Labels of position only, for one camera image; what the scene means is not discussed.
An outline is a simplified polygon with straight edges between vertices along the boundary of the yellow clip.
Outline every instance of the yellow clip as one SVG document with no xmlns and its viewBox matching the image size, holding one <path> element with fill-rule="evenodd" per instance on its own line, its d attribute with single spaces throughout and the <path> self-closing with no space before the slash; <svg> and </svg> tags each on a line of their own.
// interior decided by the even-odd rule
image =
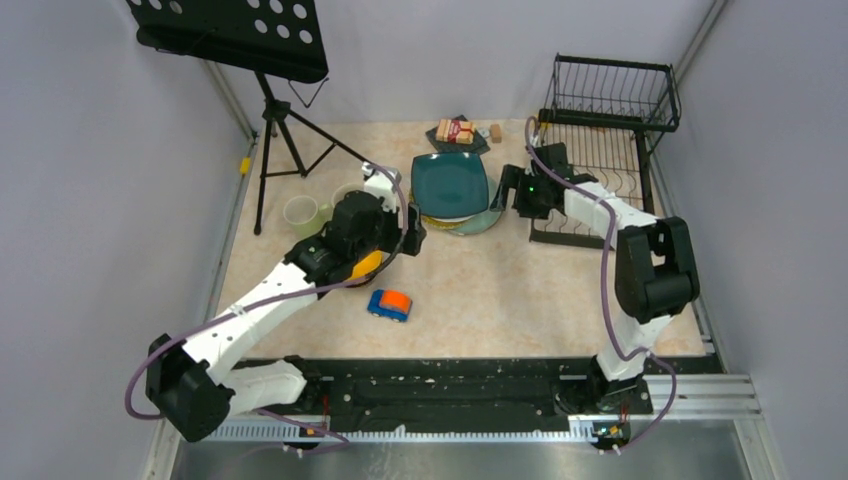
<svg viewBox="0 0 848 480">
<path fill-rule="evenodd" d="M 250 170 L 250 157 L 244 157 L 241 159 L 239 173 L 241 173 L 242 175 L 247 175 L 248 170 Z"/>
</svg>

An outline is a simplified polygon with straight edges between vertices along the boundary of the dish rack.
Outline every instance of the dish rack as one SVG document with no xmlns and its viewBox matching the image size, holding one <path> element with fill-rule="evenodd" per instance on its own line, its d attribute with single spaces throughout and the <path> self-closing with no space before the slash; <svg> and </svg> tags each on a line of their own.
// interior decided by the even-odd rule
<svg viewBox="0 0 848 480">
<path fill-rule="evenodd" d="M 539 110 L 542 145 L 565 143 L 575 174 L 588 173 L 635 208 L 654 213 L 650 157 L 680 125 L 670 65 L 557 55 Z M 649 138 L 648 132 L 659 132 Z M 556 210 L 533 220 L 530 240 L 601 248 L 603 240 Z"/>
</svg>

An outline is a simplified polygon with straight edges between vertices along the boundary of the metal floor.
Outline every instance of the metal floor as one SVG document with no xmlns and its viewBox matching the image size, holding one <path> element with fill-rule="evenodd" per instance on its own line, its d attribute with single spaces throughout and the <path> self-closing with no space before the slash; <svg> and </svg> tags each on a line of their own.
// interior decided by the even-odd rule
<svg viewBox="0 0 848 480">
<path fill-rule="evenodd" d="M 262 444 L 183 443 L 172 480 L 749 479 L 732 421 L 664 422 L 620 457 L 578 443 L 356 444 L 305 457 Z"/>
</svg>

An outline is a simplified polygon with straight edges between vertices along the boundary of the white wall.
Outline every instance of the white wall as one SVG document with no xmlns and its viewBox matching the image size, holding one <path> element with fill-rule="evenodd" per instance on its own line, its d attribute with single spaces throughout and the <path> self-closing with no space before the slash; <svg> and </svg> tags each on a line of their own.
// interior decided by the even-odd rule
<svg viewBox="0 0 848 480">
<path fill-rule="evenodd" d="M 845 478 L 848 4 L 733 2 L 662 167 L 703 296 L 792 478 Z"/>
<path fill-rule="evenodd" d="M 554 55 L 673 63 L 710 0 L 317 0 L 330 81 L 317 122 L 516 118 L 545 99 Z M 268 9 L 267 2 L 262 8 Z M 268 35 L 275 35 L 270 26 Z M 254 128 L 262 93 L 226 69 Z M 303 108 L 285 81 L 278 97 Z M 295 84 L 301 96 L 315 85 Z"/>
<path fill-rule="evenodd" d="M 0 15 L 5 479 L 137 478 L 124 385 L 207 300 L 246 142 L 196 60 L 134 34 L 120 1 Z"/>
</svg>

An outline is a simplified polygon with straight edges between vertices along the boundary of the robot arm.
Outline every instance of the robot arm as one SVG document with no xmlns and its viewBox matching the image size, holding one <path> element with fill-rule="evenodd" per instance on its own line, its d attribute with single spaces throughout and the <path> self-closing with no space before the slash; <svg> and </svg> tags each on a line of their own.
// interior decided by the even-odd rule
<svg viewBox="0 0 848 480">
<path fill-rule="evenodd" d="M 325 295 L 275 299 L 281 292 L 343 282 L 367 255 L 395 249 L 401 229 L 392 184 L 368 164 L 363 165 L 363 173 L 365 191 L 345 196 L 321 232 L 295 244 L 264 280 L 231 305 L 229 311 L 236 318 L 188 337 L 148 368 L 147 397 L 187 441 L 206 437 L 228 416 L 271 404 L 294 403 L 301 396 L 307 378 L 288 359 L 260 367 L 233 368 L 277 325 Z M 396 170 L 389 173 L 399 177 Z M 400 253 L 415 256 L 426 231 L 415 205 L 409 205 L 408 215 L 409 228 Z M 257 302 L 264 304 L 246 310 Z M 168 340 L 168 335 L 161 336 L 151 344 L 150 351 Z"/>
<path fill-rule="evenodd" d="M 616 234 L 611 246 L 616 250 L 615 294 L 622 308 L 614 332 L 626 357 L 622 359 L 610 341 L 593 359 L 589 375 L 594 403 L 607 403 L 605 399 L 635 386 L 647 350 L 673 316 L 698 297 L 700 285 L 689 229 L 680 218 L 659 219 L 631 207 L 591 175 L 575 175 L 562 143 L 537 147 L 534 152 L 548 169 L 598 199 L 564 188 L 535 163 L 526 169 L 506 165 L 492 209 L 503 210 L 509 190 L 515 189 L 512 206 L 521 217 L 547 219 L 550 211 L 557 209 L 601 236 L 606 234 L 609 222 L 614 222 Z M 612 207 L 614 219 L 601 200 Z M 662 257 L 663 263 L 654 265 L 654 255 Z"/>
</svg>

